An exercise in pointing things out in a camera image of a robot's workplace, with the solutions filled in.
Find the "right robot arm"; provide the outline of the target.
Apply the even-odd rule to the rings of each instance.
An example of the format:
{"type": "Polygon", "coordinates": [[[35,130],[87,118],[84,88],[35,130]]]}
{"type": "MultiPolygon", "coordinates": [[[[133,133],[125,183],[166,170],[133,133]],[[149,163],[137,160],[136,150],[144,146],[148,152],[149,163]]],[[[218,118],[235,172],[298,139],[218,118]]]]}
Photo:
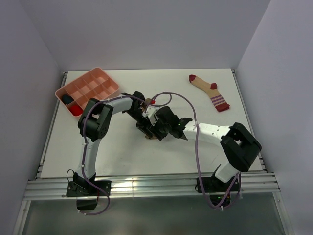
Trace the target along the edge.
{"type": "Polygon", "coordinates": [[[221,147],[226,161],[220,164],[212,178],[212,187],[221,191],[229,180],[240,172],[248,172],[262,147],[241,123],[217,126],[178,118],[168,106],[147,108],[143,114],[161,137],[168,134],[183,140],[202,141],[221,147]]]}

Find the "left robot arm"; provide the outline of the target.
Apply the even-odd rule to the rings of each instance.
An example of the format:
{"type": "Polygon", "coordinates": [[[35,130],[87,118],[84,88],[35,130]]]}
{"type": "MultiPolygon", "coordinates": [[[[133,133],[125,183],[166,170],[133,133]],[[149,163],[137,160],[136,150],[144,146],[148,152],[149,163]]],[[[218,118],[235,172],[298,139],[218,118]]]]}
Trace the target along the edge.
{"type": "Polygon", "coordinates": [[[73,181],[83,195],[91,195],[95,191],[95,164],[101,140],[107,134],[111,118],[114,114],[129,112],[134,118],[143,118],[142,109],[148,99],[141,92],[133,95],[122,93],[111,98],[98,100],[91,98],[78,121],[80,135],[83,138],[82,157],[73,181]]]}

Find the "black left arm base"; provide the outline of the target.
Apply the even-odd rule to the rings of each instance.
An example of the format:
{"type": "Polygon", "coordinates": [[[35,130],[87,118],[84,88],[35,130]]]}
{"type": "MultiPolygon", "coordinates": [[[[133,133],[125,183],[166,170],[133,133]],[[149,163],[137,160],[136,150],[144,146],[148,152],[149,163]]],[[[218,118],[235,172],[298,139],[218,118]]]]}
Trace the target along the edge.
{"type": "Polygon", "coordinates": [[[94,210],[98,204],[100,196],[106,194],[99,189],[87,184],[87,188],[78,186],[73,181],[70,181],[67,186],[66,197],[76,198],[76,207],[79,210],[91,211],[94,210]]]}

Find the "tan argyle sock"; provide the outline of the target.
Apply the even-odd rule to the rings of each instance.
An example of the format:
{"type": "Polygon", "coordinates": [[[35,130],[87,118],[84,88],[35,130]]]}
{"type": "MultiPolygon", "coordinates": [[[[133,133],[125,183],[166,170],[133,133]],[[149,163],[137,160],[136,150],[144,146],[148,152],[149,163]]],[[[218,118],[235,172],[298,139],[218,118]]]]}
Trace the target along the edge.
{"type": "MultiPolygon", "coordinates": [[[[147,98],[147,99],[145,100],[145,104],[143,104],[142,107],[141,107],[142,111],[145,110],[145,108],[147,107],[147,104],[148,104],[150,101],[151,101],[150,98],[147,98]]],[[[145,135],[145,138],[148,139],[148,140],[156,140],[156,139],[157,139],[157,137],[154,136],[154,135],[152,135],[152,137],[149,137],[148,135],[145,135]]]]}

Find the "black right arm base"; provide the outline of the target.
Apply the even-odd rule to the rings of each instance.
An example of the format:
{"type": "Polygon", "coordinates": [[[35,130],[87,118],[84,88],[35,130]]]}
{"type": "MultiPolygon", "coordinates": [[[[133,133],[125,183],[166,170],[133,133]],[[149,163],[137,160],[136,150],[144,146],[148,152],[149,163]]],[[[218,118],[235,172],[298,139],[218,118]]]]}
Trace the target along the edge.
{"type": "Polygon", "coordinates": [[[202,183],[205,190],[205,193],[210,194],[210,200],[214,206],[217,206],[221,201],[223,202],[221,206],[226,207],[231,203],[231,192],[238,192],[240,190],[239,180],[236,178],[234,184],[232,185],[230,192],[227,197],[223,199],[224,193],[227,191],[228,187],[231,185],[232,180],[235,177],[232,177],[227,183],[223,183],[215,177],[203,177],[202,183]]]}

